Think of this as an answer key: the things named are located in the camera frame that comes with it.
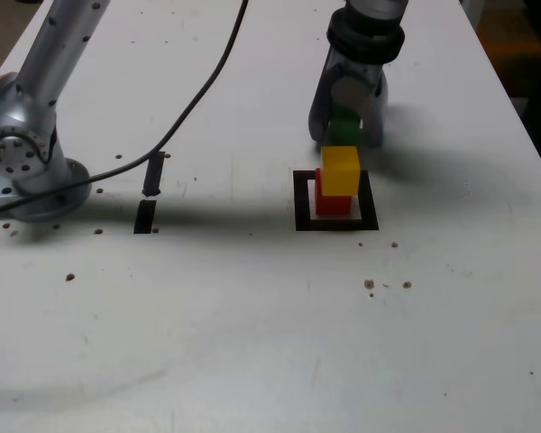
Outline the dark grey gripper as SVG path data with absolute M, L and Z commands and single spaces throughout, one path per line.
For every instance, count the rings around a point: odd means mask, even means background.
M 330 118 L 361 131 L 364 147 L 382 146 L 388 84 L 381 65 L 351 60 L 330 47 L 308 116 L 310 137 L 322 142 Z

